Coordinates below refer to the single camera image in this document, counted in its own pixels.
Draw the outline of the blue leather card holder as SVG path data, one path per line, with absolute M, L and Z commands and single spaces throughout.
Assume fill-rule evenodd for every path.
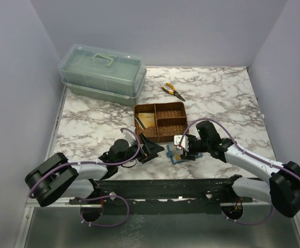
M 166 155 L 171 161 L 171 156 L 174 153 L 178 153 L 181 155 L 181 158 L 185 161 L 195 161 L 196 159 L 202 158 L 203 155 L 202 153 L 197 153 L 197 154 L 188 154 L 187 152 L 184 152 L 182 150 L 176 149 L 176 147 L 173 144 L 168 144 L 167 145 L 167 152 Z

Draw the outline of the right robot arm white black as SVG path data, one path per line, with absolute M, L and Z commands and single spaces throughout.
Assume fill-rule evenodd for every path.
M 239 145 L 229 135 L 220 137 L 216 121 L 201 118 L 193 122 L 199 137 L 188 134 L 174 136 L 174 146 L 182 151 L 182 159 L 193 160 L 199 153 L 236 165 L 257 177 L 238 176 L 231 183 L 236 196 L 258 199 L 271 204 L 282 215 L 292 218 L 300 211 L 300 166 L 295 162 L 281 163 L 262 157 Z

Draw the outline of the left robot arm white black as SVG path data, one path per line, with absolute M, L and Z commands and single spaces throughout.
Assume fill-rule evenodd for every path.
M 140 139 L 131 144 L 118 139 L 93 161 L 70 162 L 63 153 L 54 154 L 26 175 L 29 197 L 36 199 L 41 207 L 62 197 L 88 198 L 95 191 L 96 180 L 111 178 L 128 162 L 144 164 L 164 151 L 164 147 L 149 141 L 143 134 Z

